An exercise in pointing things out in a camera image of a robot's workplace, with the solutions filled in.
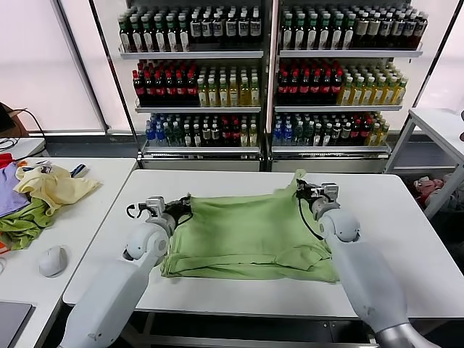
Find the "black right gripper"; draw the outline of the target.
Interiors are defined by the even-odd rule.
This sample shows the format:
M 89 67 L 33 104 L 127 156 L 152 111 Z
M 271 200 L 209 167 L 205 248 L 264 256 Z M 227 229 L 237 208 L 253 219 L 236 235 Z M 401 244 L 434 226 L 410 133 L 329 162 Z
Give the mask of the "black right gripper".
M 307 202 L 314 202 L 323 196 L 323 188 L 321 186 L 307 185 L 304 180 L 297 180 L 296 197 L 304 199 Z

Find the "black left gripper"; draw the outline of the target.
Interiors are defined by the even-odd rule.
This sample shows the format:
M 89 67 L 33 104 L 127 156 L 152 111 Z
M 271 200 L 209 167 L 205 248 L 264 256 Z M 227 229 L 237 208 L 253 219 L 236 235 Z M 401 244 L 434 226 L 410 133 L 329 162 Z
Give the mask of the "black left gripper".
M 193 212 L 189 207 L 191 196 L 185 196 L 181 201 L 172 201 L 165 206 L 165 212 L 169 214 L 176 223 L 181 222 L 184 216 L 192 216 Z

